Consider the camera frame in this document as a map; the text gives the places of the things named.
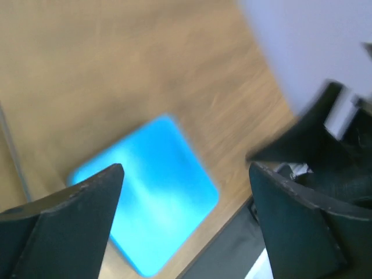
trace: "blue square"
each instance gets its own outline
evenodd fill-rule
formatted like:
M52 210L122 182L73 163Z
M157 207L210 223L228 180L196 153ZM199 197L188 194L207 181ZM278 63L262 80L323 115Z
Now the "blue square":
M67 183L113 163L125 175L110 237L140 275L154 276L217 205L217 189L166 115L84 163Z

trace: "bright blue object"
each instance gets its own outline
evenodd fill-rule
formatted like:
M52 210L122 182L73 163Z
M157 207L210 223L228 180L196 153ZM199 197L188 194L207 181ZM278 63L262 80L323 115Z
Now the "bright blue object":
M140 275L154 276L217 205L217 189L168 116L84 163L68 185L113 163L125 175L110 237Z

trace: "gray wall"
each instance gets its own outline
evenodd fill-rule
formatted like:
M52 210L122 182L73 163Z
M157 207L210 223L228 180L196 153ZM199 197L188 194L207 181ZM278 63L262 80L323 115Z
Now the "gray wall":
M372 1L241 0L248 24L292 110L309 103L331 78L366 96L372 60Z

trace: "metal rod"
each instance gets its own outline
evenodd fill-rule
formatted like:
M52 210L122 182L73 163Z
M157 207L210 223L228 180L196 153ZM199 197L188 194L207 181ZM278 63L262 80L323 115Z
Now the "metal rod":
M13 138L12 138L12 135L10 133L9 126L6 122L5 113L2 109L1 103L0 103L0 122L1 122L1 127L2 127L2 131L4 133L4 136L5 136L6 143L8 144L10 155L12 156L14 166L16 167L18 177L19 177L19 179L21 181L21 184L22 184L24 195L25 195L27 201L31 202L32 199L31 199L30 191L28 190L27 181L24 177L22 167L21 167L21 164L20 164L20 160L19 160L19 157L18 157L18 153L17 153L17 150L14 146Z

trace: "brown tabletop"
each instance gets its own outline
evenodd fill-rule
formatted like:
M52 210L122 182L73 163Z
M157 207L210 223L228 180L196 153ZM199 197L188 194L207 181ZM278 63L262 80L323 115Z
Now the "brown tabletop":
M176 278L251 194L244 156L292 120L231 0L3 1L0 100L34 199L146 121L176 116L220 201L155 278ZM0 210L24 203L0 140ZM139 278L109 243L101 278Z

